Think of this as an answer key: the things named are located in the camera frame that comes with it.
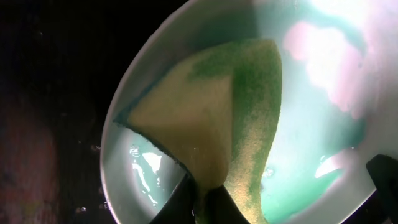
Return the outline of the green sponge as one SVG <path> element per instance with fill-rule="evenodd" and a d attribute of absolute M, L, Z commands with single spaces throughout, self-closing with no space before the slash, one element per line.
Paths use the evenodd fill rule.
<path fill-rule="evenodd" d="M 194 180 L 200 222 L 225 187 L 250 223 L 265 223 L 261 180 L 282 100 L 282 62 L 270 39 L 221 44 L 186 58 L 116 122 L 144 136 Z"/>

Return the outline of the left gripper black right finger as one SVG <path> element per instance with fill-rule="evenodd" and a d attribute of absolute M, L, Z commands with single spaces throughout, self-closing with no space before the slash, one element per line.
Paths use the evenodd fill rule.
<path fill-rule="evenodd" d="M 208 193 L 206 206 L 211 224 L 249 224 L 224 185 Z"/>

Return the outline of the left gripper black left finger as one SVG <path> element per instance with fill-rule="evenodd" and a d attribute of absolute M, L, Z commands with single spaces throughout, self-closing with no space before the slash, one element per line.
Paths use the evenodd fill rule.
<path fill-rule="evenodd" d="M 186 174 L 150 224 L 195 224 L 195 183 Z"/>

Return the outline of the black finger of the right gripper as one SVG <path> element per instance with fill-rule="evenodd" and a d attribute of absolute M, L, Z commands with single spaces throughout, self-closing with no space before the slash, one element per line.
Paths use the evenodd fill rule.
<path fill-rule="evenodd" d="M 397 159 L 378 154 L 366 163 L 388 215 L 397 215 Z"/>

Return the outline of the green plate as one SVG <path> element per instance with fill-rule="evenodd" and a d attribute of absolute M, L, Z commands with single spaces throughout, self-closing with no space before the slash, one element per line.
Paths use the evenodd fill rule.
<path fill-rule="evenodd" d="M 279 124 L 262 176 L 271 223 L 340 223 L 375 191 L 367 161 L 397 157 L 396 1 L 189 1 L 140 49 L 113 96 L 101 180 L 117 223 L 148 223 L 183 170 L 116 118 L 179 60 L 231 40 L 276 42 Z"/>

